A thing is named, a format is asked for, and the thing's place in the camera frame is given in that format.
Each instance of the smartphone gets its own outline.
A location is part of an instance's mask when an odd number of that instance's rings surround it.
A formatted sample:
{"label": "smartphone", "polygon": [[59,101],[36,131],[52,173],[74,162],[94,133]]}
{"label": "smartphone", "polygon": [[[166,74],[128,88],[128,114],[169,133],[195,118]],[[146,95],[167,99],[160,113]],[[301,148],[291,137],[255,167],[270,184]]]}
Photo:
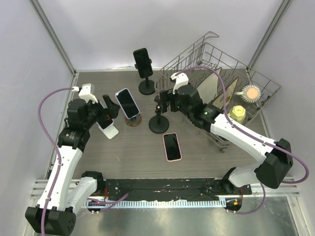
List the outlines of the smartphone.
{"label": "smartphone", "polygon": [[133,57],[136,61],[140,78],[145,79],[153,75],[151,61],[146,48],[141,48],[139,50],[134,51]]}
{"label": "smartphone", "polygon": [[179,161],[182,159],[181,148],[179,147],[176,133],[164,134],[163,142],[167,161]]}
{"label": "smartphone", "polygon": [[139,108],[131,96],[129,89],[124,88],[123,90],[117,92],[115,96],[128,119],[131,119],[140,113]]}

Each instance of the metal wire basket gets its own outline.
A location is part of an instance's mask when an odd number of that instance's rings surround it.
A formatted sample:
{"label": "metal wire basket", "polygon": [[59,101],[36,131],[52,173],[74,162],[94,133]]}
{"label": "metal wire basket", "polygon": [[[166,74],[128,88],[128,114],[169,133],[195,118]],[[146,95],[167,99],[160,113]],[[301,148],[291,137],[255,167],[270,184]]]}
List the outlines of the metal wire basket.
{"label": "metal wire basket", "polygon": [[[259,112],[266,106],[271,97],[280,89],[280,85],[248,67],[248,65],[238,61],[217,47],[213,46],[210,41],[219,36],[213,32],[208,32],[190,47],[180,53],[159,72],[161,77],[155,82],[157,92],[161,90],[172,89],[174,84],[170,82],[170,76],[178,71],[190,68],[196,65],[204,65],[213,69],[222,68],[220,75],[224,80],[224,86],[229,86],[236,78],[238,78],[234,92],[239,92],[246,85],[256,85],[261,90],[261,97],[256,103],[246,103],[239,96],[232,96],[227,106],[230,110],[233,106],[241,105],[246,109],[246,117],[242,125],[247,126]],[[187,72],[189,82],[196,88],[198,87],[212,72],[204,69],[196,69]],[[217,85],[217,94],[222,93],[222,86]],[[231,142],[212,133],[202,130],[206,136],[214,141],[224,152]]]}

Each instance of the yellow-green object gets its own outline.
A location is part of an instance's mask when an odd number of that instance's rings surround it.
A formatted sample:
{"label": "yellow-green object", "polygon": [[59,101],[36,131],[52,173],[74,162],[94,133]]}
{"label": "yellow-green object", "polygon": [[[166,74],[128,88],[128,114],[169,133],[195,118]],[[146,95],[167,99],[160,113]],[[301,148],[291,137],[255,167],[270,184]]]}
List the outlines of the yellow-green object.
{"label": "yellow-green object", "polygon": [[228,115],[235,121],[242,123],[246,116],[246,110],[242,106],[234,106],[229,111]]}

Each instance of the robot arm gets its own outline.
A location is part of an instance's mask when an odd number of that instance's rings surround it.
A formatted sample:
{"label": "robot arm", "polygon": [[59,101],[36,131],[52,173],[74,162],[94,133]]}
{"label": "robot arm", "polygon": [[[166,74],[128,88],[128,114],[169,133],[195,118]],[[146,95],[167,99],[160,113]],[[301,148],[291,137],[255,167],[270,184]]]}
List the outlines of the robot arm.
{"label": "robot arm", "polygon": [[189,84],[186,74],[173,74],[170,80],[175,82],[174,88],[160,91],[156,100],[162,106],[162,112],[167,112],[170,105],[172,112],[182,112],[196,127],[231,141],[257,161],[248,167],[230,169],[222,179],[226,180],[224,188],[229,191],[234,187],[259,182],[270,188],[278,188],[293,165],[292,157],[265,143],[275,144],[291,152],[290,143],[284,139],[276,142],[241,124],[235,128],[233,123],[236,122],[230,118],[232,124],[229,123],[221,109],[202,102],[197,89]]}
{"label": "robot arm", "polygon": [[93,95],[93,90],[91,84],[76,89],[80,98],[69,102],[68,117],[64,120],[65,127],[59,134],[57,143],[62,159],[61,165],[58,164],[57,156],[44,193],[36,207],[29,207],[25,213],[26,219],[37,233],[41,232],[41,216],[52,185],[54,188],[45,215],[45,232],[63,236],[72,233],[76,214],[86,199],[94,192],[104,189],[102,173],[85,172],[76,188],[68,193],[75,167],[90,138],[89,129],[97,123],[109,139],[118,134],[113,119],[118,116],[120,106],[113,103],[108,95],[104,95],[103,99],[107,105],[107,108],[104,108]]}

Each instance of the white backdrop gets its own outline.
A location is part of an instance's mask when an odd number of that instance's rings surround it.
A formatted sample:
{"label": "white backdrop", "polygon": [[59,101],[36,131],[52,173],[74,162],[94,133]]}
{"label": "white backdrop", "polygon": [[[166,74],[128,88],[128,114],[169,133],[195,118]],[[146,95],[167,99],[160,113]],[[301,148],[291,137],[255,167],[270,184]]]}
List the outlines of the white backdrop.
{"label": "white backdrop", "polygon": [[146,47],[164,66],[208,31],[213,44],[249,63],[281,0],[40,0],[77,70],[134,65]]}
{"label": "white backdrop", "polygon": [[[315,234],[315,2],[294,0],[258,59],[255,69],[282,87],[267,104],[264,114],[272,138],[287,139],[292,152],[309,166],[310,177],[298,184],[305,203],[309,227]],[[304,176],[304,168],[294,162],[296,179]]]}
{"label": "white backdrop", "polygon": [[[71,74],[29,1],[0,8],[0,235],[21,236],[37,178],[44,178],[52,145],[37,120],[49,92],[68,87]],[[66,93],[51,97],[42,116],[53,137]]]}

